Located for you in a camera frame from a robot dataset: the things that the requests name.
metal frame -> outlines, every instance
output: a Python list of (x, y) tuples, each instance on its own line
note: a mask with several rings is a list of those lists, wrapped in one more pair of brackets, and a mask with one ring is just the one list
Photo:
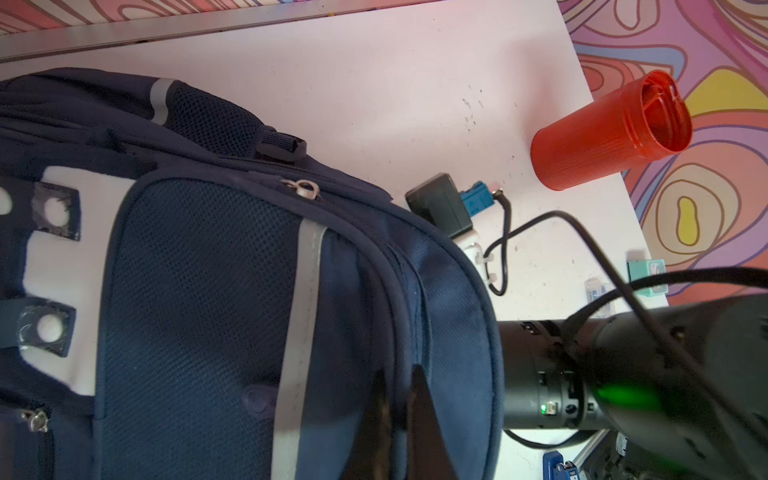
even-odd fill
[(0, 35), (0, 63), (435, 0), (311, 0)]
[(579, 472), (581, 472), (581, 467), (584, 466), (584, 462), (587, 461), (587, 458), (589, 455), (592, 455), (592, 452), (600, 445), (600, 442), (603, 441), (606, 435), (611, 430), (599, 430), (597, 433), (592, 435), (592, 437), (587, 441), (587, 443), (584, 444), (584, 447), (581, 449), (581, 451), (574, 457), (573, 463), (576, 465), (579, 469)]

navy blue backpack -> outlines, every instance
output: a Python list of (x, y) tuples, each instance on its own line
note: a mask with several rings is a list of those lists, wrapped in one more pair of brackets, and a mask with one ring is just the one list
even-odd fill
[(0, 477), (493, 477), (485, 284), (306, 150), (181, 81), (0, 82)]

white table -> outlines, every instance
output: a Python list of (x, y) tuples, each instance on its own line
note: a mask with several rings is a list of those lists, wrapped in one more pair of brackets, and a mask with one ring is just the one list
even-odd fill
[[(315, 158), (399, 203), (438, 172), (460, 189), (495, 180), (513, 228), (566, 210), (622, 273), (628, 252), (647, 249), (619, 175), (554, 192), (531, 168), (536, 131), (591, 101), (555, 0), (412, 5), (18, 61), (0, 75), (64, 66), (186, 81), (305, 138)], [(484, 245), (500, 235), (499, 207), (474, 220)], [(586, 303), (589, 277), (606, 278), (559, 220), (515, 238), (509, 269), (509, 291), (493, 298), (500, 320), (563, 319)], [(522, 433), (539, 442), (569, 434)], [(541, 453), (503, 436), (497, 478), (541, 478)]]

black cable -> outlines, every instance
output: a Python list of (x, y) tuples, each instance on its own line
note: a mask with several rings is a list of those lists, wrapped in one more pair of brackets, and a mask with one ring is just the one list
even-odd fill
[[(629, 283), (632, 290), (651, 286), (673, 285), (675, 283), (730, 283), (739, 286), (768, 288), (768, 271), (744, 266), (703, 268), (700, 270), (681, 270), (679, 272), (659, 273), (634, 280)], [(561, 325), (561, 338), (569, 344), (589, 317), (606, 303), (621, 297), (618, 290), (612, 290), (592, 300), (591, 303), (569, 316)]]
[(521, 436), (515, 435), (514, 433), (512, 433), (511, 430), (504, 431), (504, 433), (506, 433), (510, 439), (515, 440), (517, 443), (524, 445), (530, 449), (537, 449), (537, 450), (562, 449), (564, 447), (578, 445), (582, 443), (584, 440), (589, 439), (596, 432), (597, 430), (579, 430), (578, 432), (571, 435), (570, 437), (568, 437), (567, 439), (563, 440), (560, 443), (548, 444), (548, 443), (537, 443), (537, 442), (532, 442), (530, 440), (526, 440)]
[[(509, 203), (509, 200), (507, 200), (507, 197), (504, 196), (504, 192), (501, 190), (497, 190), (493, 193), (493, 199), (499, 202), (504, 209), (504, 230), (502, 231), (502, 238), (509, 235), (509, 229), (512, 228), (512, 205)], [(502, 288), (496, 289), (495, 286), (493, 286), (492, 283), (488, 284), (488, 288), (494, 293), (494, 295), (502, 296), (507, 292), (507, 244), (509, 243), (509, 239), (505, 240), (504, 243), (502, 243)], [(491, 254), (491, 250), (488, 249), (485, 251), (484, 258), (488, 258), (488, 255)], [(488, 273), (488, 262), (485, 262), (485, 275), (490, 278), (490, 274)]]
[(539, 215), (523, 226), (516, 228), (512, 232), (499, 238), (494, 243), (491, 243), (491, 246), (488, 247), (488, 249), (485, 251), (486, 254), (496, 248), (500, 243), (505, 242), (516, 235), (519, 235), (537, 223), (543, 222), (544, 220), (548, 220), (553, 217), (565, 220), (569, 225), (571, 225), (571, 227), (573, 227), (574, 230), (576, 230), (576, 233), (578, 233), (579, 237), (581, 237), (581, 239), (587, 245), (587, 248), (589, 248), (593, 257), (600, 264), (600, 267), (603, 269), (611, 282), (613, 282), (613, 284), (616, 286), (616, 290), (621, 294), (624, 300), (626, 300), (627, 304), (629, 304), (630, 308), (637, 316), (637, 319), (645, 327), (645, 329), (648, 330), (656, 343), (658, 343), (662, 353), (673, 362), (679, 364), (680, 367), (688, 375), (692, 376), (696, 380), (696, 383), (698, 383), (701, 388), (704, 389), (707, 394), (709, 394), (709, 396), (712, 398), (712, 400), (715, 401), (717, 405), (719, 405), (723, 410), (725, 410), (729, 415), (737, 420), (752, 435), (752, 437), (754, 437), (758, 443), (760, 443), (764, 449), (768, 449), (768, 432), (766, 431), (766, 428), (762, 426), (757, 419), (752, 417), (749, 413), (745, 412), (735, 402), (725, 396), (720, 391), (720, 388), (707, 376), (707, 374), (701, 368), (701, 365), (699, 365), (696, 360), (694, 360), (694, 358), (688, 354), (688, 352), (682, 347), (681, 344), (679, 344), (678, 341), (672, 338), (669, 332), (666, 331), (666, 329), (663, 328), (659, 322), (650, 316), (648, 311), (643, 308), (640, 301), (634, 297), (632, 289), (621, 279), (621, 276), (618, 274), (615, 268), (613, 268), (611, 262), (605, 256), (603, 251), (600, 250), (600, 247), (598, 247), (597, 243), (590, 236), (584, 226), (581, 225), (581, 223), (579, 223), (578, 220), (573, 218), (570, 214), (561, 212), (559, 210), (553, 210), (551, 212), (547, 212), (546, 214)]

red plastic cup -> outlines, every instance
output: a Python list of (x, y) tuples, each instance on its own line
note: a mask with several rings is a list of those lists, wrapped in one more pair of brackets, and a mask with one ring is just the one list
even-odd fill
[(693, 132), (674, 79), (652, 71), (542, 128), (531, 161), (544, 185), (563, 190), (678, 154)]

